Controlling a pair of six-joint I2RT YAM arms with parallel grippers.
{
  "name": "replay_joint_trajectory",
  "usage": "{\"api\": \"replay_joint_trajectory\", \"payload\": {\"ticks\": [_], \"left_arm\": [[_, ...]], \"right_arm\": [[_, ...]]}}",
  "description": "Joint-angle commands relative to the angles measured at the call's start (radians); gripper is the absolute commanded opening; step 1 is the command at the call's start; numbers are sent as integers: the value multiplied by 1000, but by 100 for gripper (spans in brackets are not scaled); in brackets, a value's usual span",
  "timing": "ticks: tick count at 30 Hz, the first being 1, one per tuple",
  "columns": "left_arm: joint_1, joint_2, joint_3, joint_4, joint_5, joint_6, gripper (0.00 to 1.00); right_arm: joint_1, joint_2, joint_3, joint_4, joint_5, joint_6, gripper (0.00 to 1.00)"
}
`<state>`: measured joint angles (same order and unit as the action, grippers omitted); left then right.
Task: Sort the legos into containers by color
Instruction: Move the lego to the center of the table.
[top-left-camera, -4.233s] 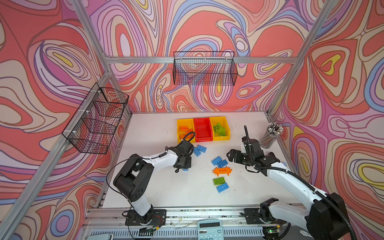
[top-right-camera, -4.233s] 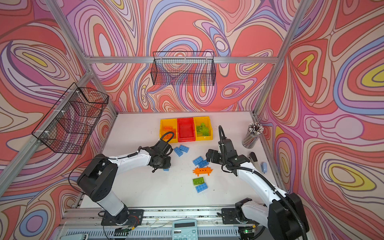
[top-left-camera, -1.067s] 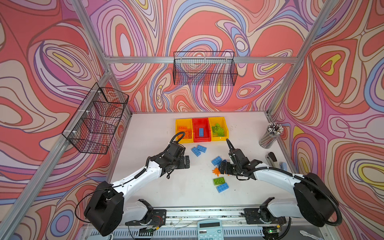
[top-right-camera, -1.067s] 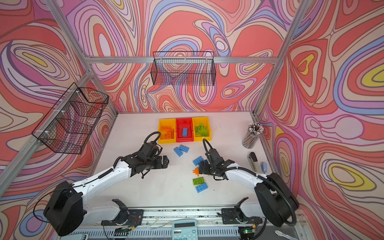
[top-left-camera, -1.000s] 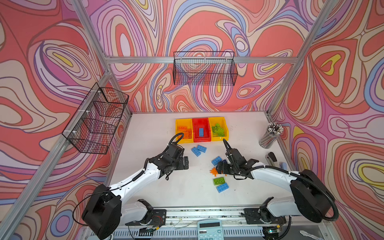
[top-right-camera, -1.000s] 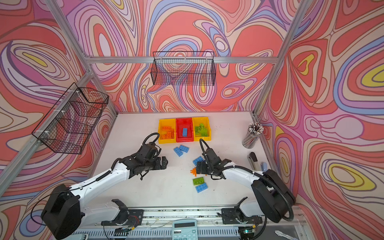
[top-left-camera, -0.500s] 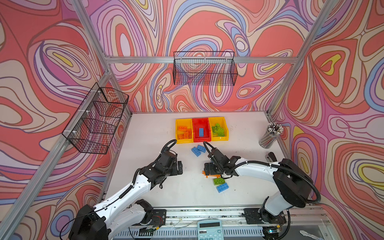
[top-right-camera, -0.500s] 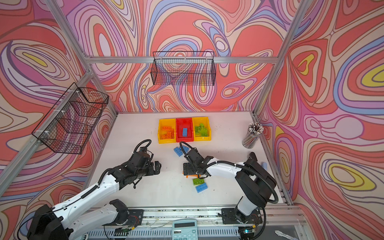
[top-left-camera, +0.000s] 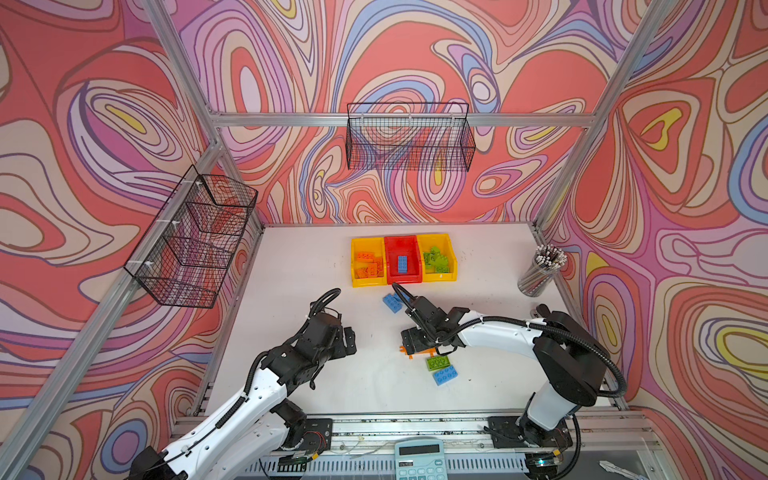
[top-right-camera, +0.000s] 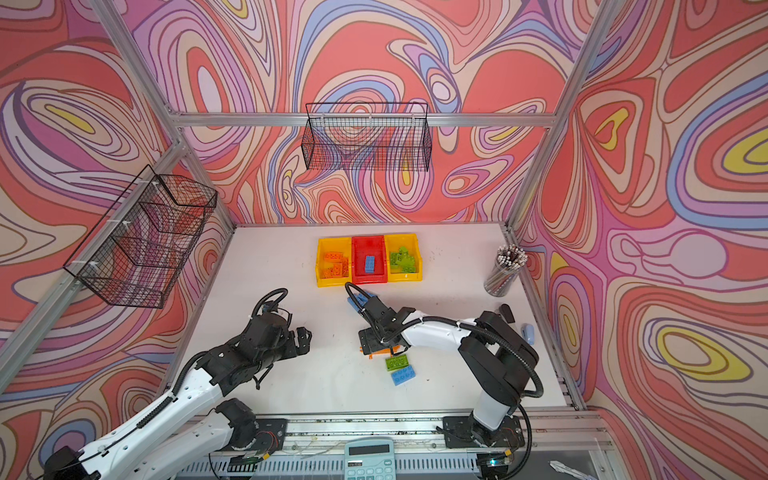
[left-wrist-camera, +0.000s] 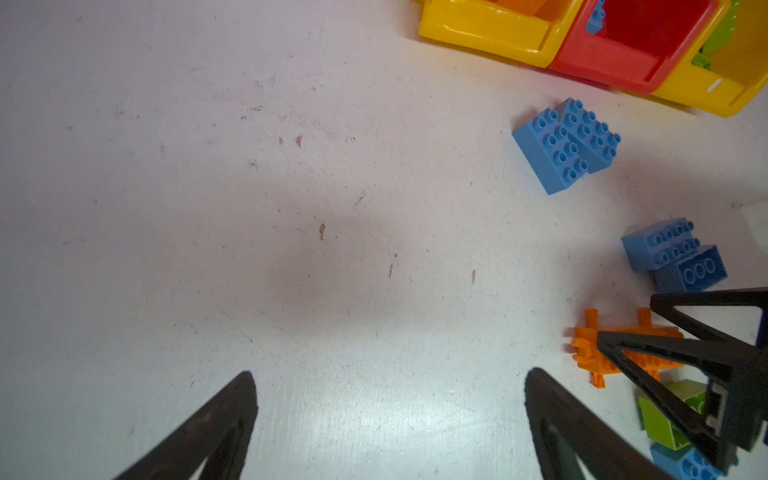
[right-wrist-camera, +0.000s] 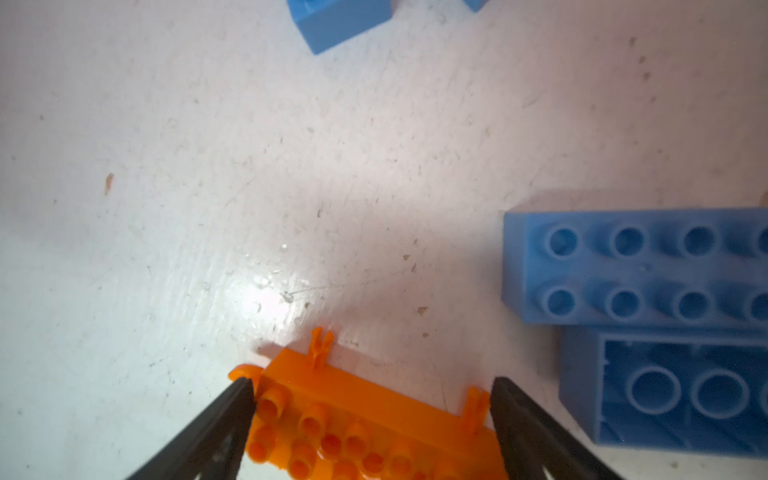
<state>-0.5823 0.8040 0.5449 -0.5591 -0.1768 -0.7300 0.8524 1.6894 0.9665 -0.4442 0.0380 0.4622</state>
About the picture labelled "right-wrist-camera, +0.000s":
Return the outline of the blue brick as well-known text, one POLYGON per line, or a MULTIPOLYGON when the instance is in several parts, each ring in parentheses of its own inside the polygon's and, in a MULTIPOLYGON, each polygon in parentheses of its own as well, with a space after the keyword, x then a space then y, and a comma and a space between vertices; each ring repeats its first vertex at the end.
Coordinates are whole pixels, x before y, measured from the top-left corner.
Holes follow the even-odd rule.
POLYGON ((597 445, 767 456, 767 336, 565 327, 559 398, 597 445))
POLYGON ((292 20, 318 55, 390 20, 390 0, 288 0, 292 20))
POLYGON ((464 0, 464 3, 472 12, 479 12, 488 0, 464 0))

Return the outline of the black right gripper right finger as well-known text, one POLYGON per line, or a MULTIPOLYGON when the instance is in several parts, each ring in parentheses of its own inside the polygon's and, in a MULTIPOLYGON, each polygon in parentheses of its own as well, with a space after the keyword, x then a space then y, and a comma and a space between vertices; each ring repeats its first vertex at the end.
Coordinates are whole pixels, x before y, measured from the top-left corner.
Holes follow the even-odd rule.
POLYGON ((490 413, 509 478, 621 479, 506 377, 494 379, 490 413))

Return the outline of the blue brick studs up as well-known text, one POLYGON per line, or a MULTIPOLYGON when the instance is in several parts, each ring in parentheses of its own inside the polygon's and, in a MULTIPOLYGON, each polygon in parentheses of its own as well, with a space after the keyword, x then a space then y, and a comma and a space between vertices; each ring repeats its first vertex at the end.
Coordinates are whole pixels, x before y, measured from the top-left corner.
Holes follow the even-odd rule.
POLYGON ((767 211, 508 212, 502 299, 528 324, 764 331, 767 211))

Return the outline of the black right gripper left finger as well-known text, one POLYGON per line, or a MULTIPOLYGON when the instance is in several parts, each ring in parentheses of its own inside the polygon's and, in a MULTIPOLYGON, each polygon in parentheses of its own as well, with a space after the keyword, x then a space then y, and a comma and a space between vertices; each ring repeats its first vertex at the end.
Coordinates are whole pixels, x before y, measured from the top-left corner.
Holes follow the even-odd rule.
POLYGON ((131 478, 235 479, 255 408, 253 382, 237 379, 131 478))

